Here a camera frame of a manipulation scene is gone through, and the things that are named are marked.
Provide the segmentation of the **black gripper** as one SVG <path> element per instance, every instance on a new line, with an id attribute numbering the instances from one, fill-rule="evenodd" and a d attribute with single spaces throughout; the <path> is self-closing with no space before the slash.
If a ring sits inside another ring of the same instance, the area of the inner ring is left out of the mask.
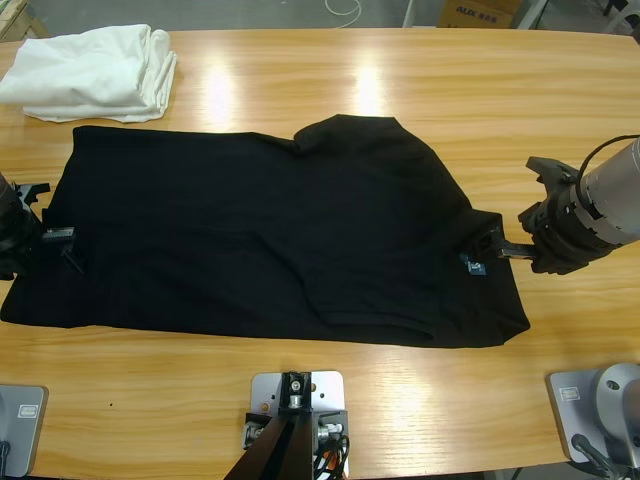
<path id="1" fill-rule="evenodd" d="M 43 233 L 42 223 L 31 209 L 44 187 L 1 188 L 1 279 L 13 280 L 25 275 L 34 263 L 34 250 L 45 244 L 64 244 L 61 257 L 77 272 L 84 274 L 86 259 L 73 241 L 75 229 L 60 227 Z"/>
<path id="2" fill-rule="evenodd" d="M 565 275 L 621 247 L 600 239 L 579 221 L 576 211 L 577 203 L 569 192 L 554 192 L 518 215 L 534 246 L 509 241 L 496 226 L 479 238 L 479 257 L 533 260 L 534 273 Z"/>

